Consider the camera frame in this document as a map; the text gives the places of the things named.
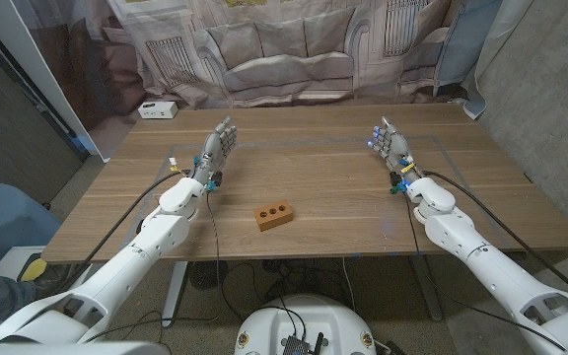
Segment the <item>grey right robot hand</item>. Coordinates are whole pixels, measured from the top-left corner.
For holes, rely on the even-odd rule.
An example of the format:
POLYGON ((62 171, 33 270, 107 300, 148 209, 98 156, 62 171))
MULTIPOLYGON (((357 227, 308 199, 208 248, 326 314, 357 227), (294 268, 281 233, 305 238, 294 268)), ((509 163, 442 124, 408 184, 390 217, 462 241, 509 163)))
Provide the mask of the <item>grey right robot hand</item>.
POLYGON ((384 160, 390 171, 392 190, 407 191, 413 182, 422 178, 406 139, 386 116, 382 117, 381 125, 374 127, 367 146, 384 160))

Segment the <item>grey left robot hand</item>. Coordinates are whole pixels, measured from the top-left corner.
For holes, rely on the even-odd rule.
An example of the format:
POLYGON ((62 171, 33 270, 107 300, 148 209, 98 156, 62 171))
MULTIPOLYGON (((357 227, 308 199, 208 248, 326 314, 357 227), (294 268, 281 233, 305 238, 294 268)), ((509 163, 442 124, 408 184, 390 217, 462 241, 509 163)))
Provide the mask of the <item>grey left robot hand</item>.
POLYGON ((207 136, 190 177, 201 184, 208 184, 213 176, 220 175, 236 146, 237 133, 237 128, 231 124, 231 118, 225 117, 207 136))

